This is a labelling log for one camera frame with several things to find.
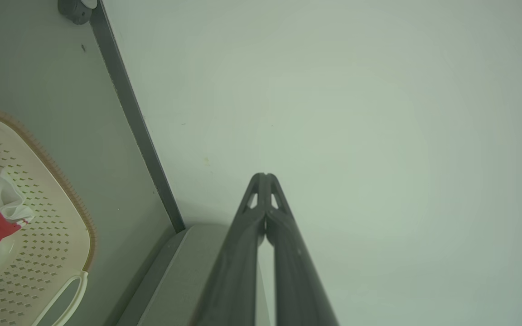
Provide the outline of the dark wall baseboard strip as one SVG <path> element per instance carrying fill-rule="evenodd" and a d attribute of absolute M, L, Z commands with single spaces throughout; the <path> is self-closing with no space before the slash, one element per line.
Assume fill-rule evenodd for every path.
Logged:
<path fill-rule="evenodd" d="M 165 170 L 155 150 L 132 83 L 129 80 L 123 57 L 117 45 L 116 35 L 107 15 L 104 0 L 97 1 L 98 5 L 93 9 L 90 21 L 93 34 L 99 45 L 104 64 L 107 67 L 129 128 L 139 147 L 140 154 L 149 171 L 158 196 L 168 214 L 174 231 L 180 233 L 186 229 L 185 222 L 170 188 Z"/>

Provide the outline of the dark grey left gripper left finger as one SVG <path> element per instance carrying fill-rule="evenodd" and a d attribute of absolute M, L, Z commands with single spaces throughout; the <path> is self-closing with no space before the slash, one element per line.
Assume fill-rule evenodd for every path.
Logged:
<path fill-rule="evenodd" d="M 255 326 L 258 248 L 265 237 L 266 174 L 252 176 L 197 303 L 191 326 Z"/>

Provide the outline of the grey fabric sofa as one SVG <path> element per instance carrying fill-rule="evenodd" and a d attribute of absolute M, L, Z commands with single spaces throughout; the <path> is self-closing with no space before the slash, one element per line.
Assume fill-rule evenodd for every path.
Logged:
<path fill-rule="evenodd" d="M 228 229 L 197 224 L 170 239 L 116 326 L 189 326 Z"/>

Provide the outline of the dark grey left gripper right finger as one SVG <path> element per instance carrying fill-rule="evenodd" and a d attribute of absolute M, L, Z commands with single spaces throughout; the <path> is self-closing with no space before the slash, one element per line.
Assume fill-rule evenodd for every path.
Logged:
<path fill-rule="evenodd" d="M 266 179 L 277 326 L 339 326 L 281 185 L 275 175 Z"/>

